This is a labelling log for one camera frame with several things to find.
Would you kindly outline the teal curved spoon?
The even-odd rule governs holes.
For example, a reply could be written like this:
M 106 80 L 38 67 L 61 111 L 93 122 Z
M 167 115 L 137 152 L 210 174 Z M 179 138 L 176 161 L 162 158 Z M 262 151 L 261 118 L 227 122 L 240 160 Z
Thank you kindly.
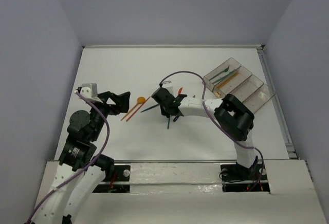
M 209 80 L 213 80 L 215 79 L 216 77 L 218 77 L 220 74 L 224 73 L 224 72 L 227 72 L 229 70 L 229 66 L 226 67 L 224 70 L 220 71 L 219 73 L 217 73 L 216 75 L 214 75 L 213 77 L 211 77 Z

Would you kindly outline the teal fork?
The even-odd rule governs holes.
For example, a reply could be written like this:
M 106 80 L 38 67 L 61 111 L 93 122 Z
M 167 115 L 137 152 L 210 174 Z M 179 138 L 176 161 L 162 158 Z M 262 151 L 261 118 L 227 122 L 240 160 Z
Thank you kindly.
M 225 76 L 223 76 L 223 77 L 217 79 L 216 81 L 214 81 L 213 84 L 219 83 L 219 82 L 221 82 L 222 80 L 224 80 L 224 79 L 230 77 L 231 75 L 233 75 L 233 74 L 235 74 L 235 73 L 236 73 L 236 70 L 235 70 L 235 71 L 231 71 L 231 72 L 228 73 L 227 75 L 225 75 Z

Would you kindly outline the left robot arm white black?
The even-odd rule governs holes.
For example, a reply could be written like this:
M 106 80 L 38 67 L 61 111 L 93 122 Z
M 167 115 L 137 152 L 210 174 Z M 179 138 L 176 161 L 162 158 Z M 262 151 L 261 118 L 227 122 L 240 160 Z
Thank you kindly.
M 57 161 L 57 168 L 49 192 L 36 205 L 27 223 L 74 223 L 81 208 L 102 180 L 115 173 L 114 160 L 96 151 L 94 142 L 106 127 L 105 142 L 110 136 L 108 116 L 127 113 L 131 93 L 116 95 L 110 91 L 97 93 L 94 84 L 74 91 L 90 107 L 78 110 L 69 119 L 68 136 Z

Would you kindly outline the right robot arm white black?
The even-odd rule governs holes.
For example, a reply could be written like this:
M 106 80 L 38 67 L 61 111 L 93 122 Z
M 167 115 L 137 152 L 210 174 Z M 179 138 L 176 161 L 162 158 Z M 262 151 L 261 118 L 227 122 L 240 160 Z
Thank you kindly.
M 255 173 L 258 157 L 252 140 L 254 114 L 237 97 L 232 94 L 207 100 L 183 94 L 175 97 L 160 87 L 152 98 L 160 105 L 163 116 L 210 118 L 234 142 L 237 174 L 248 179 Z

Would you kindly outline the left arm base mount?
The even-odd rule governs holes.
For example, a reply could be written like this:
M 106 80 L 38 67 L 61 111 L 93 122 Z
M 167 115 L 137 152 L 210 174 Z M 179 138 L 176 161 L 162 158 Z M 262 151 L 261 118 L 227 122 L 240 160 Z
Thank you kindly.
M 106 176 L 93 193 L 129 193 L 131 166 L 128 164 L 115 164 L 111 176 Z

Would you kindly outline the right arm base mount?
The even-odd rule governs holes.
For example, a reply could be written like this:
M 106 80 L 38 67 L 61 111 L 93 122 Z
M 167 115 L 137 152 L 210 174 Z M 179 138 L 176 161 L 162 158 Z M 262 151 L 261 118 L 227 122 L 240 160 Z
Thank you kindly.
M 257 164 L 253 172 L 237 164 L 222 164 L 219 173 L 222 190 L 229 192 L 270 192 L 266 168 Z

